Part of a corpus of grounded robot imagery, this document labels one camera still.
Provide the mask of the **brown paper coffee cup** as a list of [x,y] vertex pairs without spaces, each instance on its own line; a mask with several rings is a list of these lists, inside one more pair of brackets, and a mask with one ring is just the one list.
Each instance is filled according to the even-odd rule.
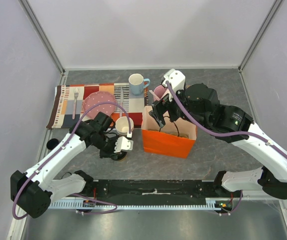
[[119,162],[119,161],[123,161],[125,159],[125,157],[127,156],[127,153],[124,152],[123,154],[119,154],[115,157],[115,161]]

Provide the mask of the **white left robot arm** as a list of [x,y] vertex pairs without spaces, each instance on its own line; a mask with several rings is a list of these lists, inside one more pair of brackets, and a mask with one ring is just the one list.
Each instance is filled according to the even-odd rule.
[[25,211],[25,216],[40,217],[49,206],[64,197],[80,194],[87,197],[93,192],[93,178],[82,170],[69,177],[56,180],[56,175],[78,154],[89,146],[99,149],[100,158],[118,161],[132,147],[124,136],[107,136],[113,120],[99,112],[95,119],[79,120],[64,139],[39,163],[24,172],[16,170],[10,177],[10,198],[13,201],[12,215],[16,220],[16,208]]

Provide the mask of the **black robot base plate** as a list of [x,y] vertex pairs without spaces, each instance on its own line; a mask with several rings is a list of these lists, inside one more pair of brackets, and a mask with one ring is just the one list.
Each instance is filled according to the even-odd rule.
[[100,179],[88,182],[79,194],[118,206],[183,206],[203,205],[206,198],[233,197],[236,200],[241,192],[229,192],[213,181],[196,179]]

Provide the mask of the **brown cardboard cup carrier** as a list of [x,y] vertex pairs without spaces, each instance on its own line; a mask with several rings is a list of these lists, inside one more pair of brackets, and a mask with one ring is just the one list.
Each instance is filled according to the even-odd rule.
[[148,128],[148,131],[154,131],[154,132],[160,132],[160,133],[165,133],[168,135],[172,135],[175,137],[181,137],[181,138],[190,138],[191,133],[194,133],[193,131],[190,130],[183,130],[183,129],[176,129],[176,128]]

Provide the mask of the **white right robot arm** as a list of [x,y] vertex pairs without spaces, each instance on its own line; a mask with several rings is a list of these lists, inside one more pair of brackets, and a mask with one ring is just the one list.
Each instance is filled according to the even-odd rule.
[[174,91],[168,83],[168,92],[152,103],[149,115],[160,128],[170,122],[188,121],[218,140],[238,147],[262,167],[249,171],[219,171],[212,184],[218,197],[241,194],[242,191],[263,191],[271,197],[287,200],[287,151],[260,129],[241,108],[220,104],[217,91],[197,83]]

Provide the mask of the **orange paper bag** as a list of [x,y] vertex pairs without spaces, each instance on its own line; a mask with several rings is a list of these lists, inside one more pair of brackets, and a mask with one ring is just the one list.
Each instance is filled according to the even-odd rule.
[[142,112],[141,133],[144,151],[170,157],[187,158],[197,139],[197,126],[181,118],[175,122],[171,122],[168,113],[166,112],[164,114],[166,125],[163,128],[176,128],[191,131],[193,133],[190,134],[190,138],[178,137],[163,132],[149,131],[148,128],[160,128],[156,121],[149,115],[151,110],[151,106],[146,106]]

